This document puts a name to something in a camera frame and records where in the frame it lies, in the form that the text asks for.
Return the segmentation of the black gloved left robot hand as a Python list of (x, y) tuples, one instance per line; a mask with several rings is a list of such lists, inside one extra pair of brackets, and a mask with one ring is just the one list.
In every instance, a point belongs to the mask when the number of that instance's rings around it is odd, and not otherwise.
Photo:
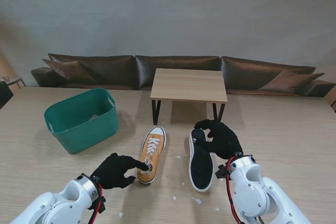
[(90, 178), (100, 184), (102, 189), (125, 188), (135, 181), (134, 176), (125, 177), (125, 173), (134, 168), (149, 170), (146, 163), (131, 156), (112, 153), (90, 175)]

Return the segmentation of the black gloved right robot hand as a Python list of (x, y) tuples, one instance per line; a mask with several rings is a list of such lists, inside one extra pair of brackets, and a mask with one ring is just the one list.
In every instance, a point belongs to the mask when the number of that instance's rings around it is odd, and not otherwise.
[(210, 142), (196, 141), (208, 153), (215, 153), (222, 159), (230, 159), (237, 153), (244, 154), (237, 135), (224, 123), (205, 119), (197, 122), (194, 128), (209, 130), (207, 137), (212, 138)]

